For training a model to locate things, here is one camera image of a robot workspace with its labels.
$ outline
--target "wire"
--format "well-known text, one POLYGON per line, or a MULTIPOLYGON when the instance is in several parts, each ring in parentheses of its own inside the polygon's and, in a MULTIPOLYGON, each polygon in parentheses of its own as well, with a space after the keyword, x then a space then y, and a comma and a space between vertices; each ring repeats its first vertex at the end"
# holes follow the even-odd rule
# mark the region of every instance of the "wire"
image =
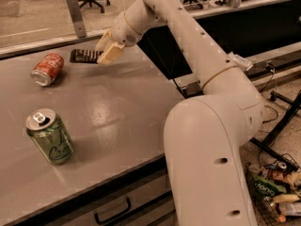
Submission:
POLYGON ((187 99, 187 96, 184 94, 184 92, 182 91, 182 89, 179 87, 178 83, 176 82, 176 80, 173 78, 172 76, 172 72, 168 69, 167 65, 165 64, 165 62, 162 60, 162 58, 159 56, 158 52, 155 50, 150 37, 146 34, 145 37, 148 39, 151 48, 153 49, 154 53, 156 53, 156 55, 159 57, 159 59, 161 60, 162 64, 164 65, 164 67, 166 68, 166 71, 169 73, 170 77, 172 77, 172 81, 173 83, 176 85, 179 93, 182 95, 182 97, 184 97, 185 99, 187 99))
POLYGON ((267 86, 270 84, 270 82, 272 81, 273 77, 274 77, 274 73, 272 73, 271 78, 270 78, 269 81, 265 84, 265 86, 261 89, 260 93, 262 93, 262 92, 266 89, 266 87, 267 87, 267 86))
POLYGON ((270 132, 266 132, 266 131, 262 131, 262 130, 259 130, 259 132, 270 133, 270 132))
MULTIPOLYGON (((272 148, 272 147, 274 146, 275 141, 276 141, 276 139, 274 138, 274 140, 273 140, 273 142, 271 143, 271 145, 269 146, 269 148, 272 148)), ((258 156, 257 156, 257 161, 258 161, 258 164, 259 164, 260 166, 262 166, 262 164, 261 164, 261 153, 262 153, 262 152, 263 152, 263 150, 261 150, 261 151, 258 153, 258 156)))
POLYGON ((282 156, 288 155, 290 158, 287 158, 288 160, 291 160, 298 168, 300 168, 299 164, 293 159, 293 157, 289 153, 285 153, 282 156))
POLYGON ((269 107, 270 109, 272 109, 275 112, 276 116, 273 119, 263 121, 262 123, 267 123, 267 122, 274 121, 279 117, 279 113, 273 107, 271 107, 270 105, 265 105, 264 107, 269 107))

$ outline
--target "green soda can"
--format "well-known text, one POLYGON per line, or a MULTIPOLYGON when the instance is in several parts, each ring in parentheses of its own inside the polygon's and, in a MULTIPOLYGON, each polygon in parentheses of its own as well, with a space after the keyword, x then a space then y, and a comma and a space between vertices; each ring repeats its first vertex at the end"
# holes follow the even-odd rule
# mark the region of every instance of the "green soda can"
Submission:
POLYGON ((54 110, 42 108, 26 119, 26 131, 48 162, 63 164, 73 153, 71 138, 54 110))

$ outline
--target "gray tabletop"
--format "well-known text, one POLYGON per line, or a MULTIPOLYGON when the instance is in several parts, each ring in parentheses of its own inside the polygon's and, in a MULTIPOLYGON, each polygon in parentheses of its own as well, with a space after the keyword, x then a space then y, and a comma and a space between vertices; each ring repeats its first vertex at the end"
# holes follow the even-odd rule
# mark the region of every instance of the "gray tabletop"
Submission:
POLYGON ((74 48, 97 41, 0 61, 0 225, 36 215, 164 154, 163 129, 182 97, 137 47, 113 66, 70 63, 74 48), (43 88, 31 70, 50 52, 63 72, 43 88), (52 108, 64 121, 74 154, 49 164, 26 133, 25 119, 52 108))

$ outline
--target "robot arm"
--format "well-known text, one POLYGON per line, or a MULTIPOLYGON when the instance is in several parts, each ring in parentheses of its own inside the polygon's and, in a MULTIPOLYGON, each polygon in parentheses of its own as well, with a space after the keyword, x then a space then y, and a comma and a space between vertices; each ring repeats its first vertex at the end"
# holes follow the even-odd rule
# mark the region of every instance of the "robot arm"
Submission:
POLYGON ((166 161, 180 225, 257 225, 239 147, 261 126, 262 98, 182 1, 137 0, 97 45, 104 49, 98 62, 107 65, 118 58, 160 22, 168 26, 205 94, 177 104, 166 119, 166 161))
POLYGON ((103 51, 97 62, 100 66, 108 66, 123 54, 124 47, 137 44, 143 34, 152 27, 161 24, 161 19, 143 0, 136 0, 131 6, 114 20, 96 45, 96 50, 103 51))

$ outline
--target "drawer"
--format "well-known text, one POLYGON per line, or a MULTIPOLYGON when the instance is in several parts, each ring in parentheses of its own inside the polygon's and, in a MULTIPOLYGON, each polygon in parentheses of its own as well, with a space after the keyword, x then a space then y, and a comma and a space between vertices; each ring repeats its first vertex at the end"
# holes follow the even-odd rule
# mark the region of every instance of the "drawer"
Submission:
POLYGON ((149 177, 126 186, 102 199, 90 203, 63 218, 48 223, 47 226, 109 225, 112 220, 116 220, 121 216, 124 217, 124 215, 127 214, 130 215, 131 212, 141 205, 170 191, 167 174, 162 172, 158 174, 159 177, 150 175, 149 177))
POLYGON ((177 216, 172 199, 172 194, 166 193, 159 197, 160 199, 148 207, 143 207, 143 210, 129 218, 126 218, 120 223, 110 226, 174 226, 177 223, 177 216))

